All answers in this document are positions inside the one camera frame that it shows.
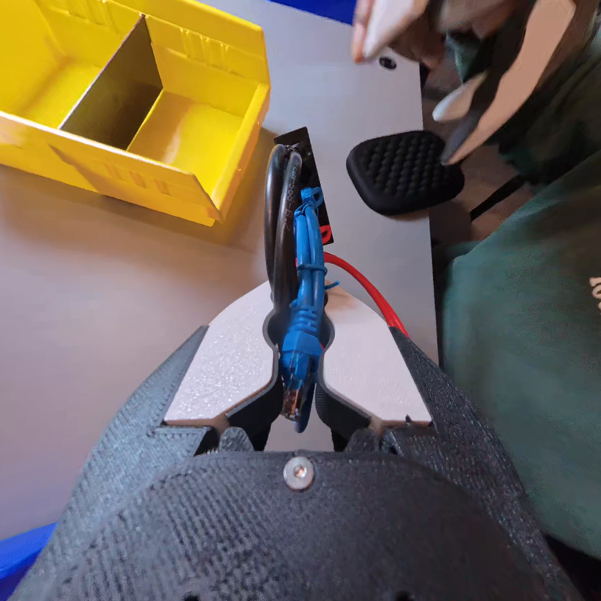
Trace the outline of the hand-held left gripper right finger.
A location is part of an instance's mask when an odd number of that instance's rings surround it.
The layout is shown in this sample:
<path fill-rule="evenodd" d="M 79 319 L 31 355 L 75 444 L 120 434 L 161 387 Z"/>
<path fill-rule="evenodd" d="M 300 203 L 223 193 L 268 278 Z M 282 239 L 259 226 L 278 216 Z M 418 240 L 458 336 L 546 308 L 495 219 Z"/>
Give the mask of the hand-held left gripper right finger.
<path fill-rule="evenodd" d="M 325 401 L 321 420 L 337 433 L 427 426 L 426 407 L 393 334 L 382 317 L 341 287 L 328 291 L 329 339 L 319 367 Z"/>

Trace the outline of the black network switch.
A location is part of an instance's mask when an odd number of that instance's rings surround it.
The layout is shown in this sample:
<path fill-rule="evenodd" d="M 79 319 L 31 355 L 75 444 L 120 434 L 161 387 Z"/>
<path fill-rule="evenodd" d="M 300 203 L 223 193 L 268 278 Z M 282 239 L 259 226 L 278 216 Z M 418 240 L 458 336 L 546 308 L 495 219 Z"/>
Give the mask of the black network switch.
<path fill-rule="evenodd" d="M 323 191 L 307 127 L 301 127 L 297 130 L 289 131 L 274 137 L 274 144 L 281 144 L 295 149 L 301 155 L 301 190 L 320 188 L 320 190 Z M 334 237 L 332 227 L 330 225 L 326 202 L 323 195 L 321 196 L 321 204 L 317 209 L 317 215 L 323 245 L 333 244 Z"/>

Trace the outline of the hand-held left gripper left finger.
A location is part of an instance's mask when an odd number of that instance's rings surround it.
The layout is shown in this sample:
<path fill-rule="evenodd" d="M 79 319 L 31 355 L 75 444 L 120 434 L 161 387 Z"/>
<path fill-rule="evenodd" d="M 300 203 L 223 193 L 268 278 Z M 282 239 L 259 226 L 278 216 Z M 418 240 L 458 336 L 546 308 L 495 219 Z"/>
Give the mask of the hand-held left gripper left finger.
<path fill-rule="evenodd" d="M 264 333 L 274 305 L 268 281 L 224 308 L 204 337 L 164 416 L 170 426 L 226 429 L 227 414 L 274 381 L 274 348 Z"/>

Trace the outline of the yellow plastic bin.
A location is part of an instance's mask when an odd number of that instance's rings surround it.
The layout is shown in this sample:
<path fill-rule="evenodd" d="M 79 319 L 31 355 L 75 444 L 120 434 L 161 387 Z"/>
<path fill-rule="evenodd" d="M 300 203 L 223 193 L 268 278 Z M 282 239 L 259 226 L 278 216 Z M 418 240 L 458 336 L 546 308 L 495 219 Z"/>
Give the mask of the yellow plastic bin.
<path fill-rule="evenodd" d="M 269 108 L 263 30 L 196 1 L 1 1 L 1 164 L 211 227 Z"/>

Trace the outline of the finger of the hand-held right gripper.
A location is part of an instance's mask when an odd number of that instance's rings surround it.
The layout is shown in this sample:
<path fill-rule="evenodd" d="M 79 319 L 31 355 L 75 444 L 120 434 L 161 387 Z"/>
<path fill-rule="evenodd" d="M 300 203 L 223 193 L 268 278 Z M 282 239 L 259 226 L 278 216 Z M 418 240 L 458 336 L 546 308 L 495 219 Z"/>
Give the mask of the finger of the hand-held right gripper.
<path fill-rule="evenodd" d="M 370 62 L 425 11 L 425 1 L 357 1 L 353 15 L 352 58 Z"/>

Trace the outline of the blue plastic bin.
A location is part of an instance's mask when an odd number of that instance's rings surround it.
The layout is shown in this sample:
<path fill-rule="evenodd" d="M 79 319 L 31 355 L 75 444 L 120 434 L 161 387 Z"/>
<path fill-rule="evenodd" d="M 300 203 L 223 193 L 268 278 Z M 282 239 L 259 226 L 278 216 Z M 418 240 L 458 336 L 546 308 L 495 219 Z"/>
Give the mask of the blue plastic bin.
<path fill-rule="evenodd" d="M 272 1 L 343 24 L 353 22 L 356 1 Z"/>
<path fill-rule="evenodd" d="M 57 522 L 1 540 L 1 580 L 32 565 L 48 544 Z"/>

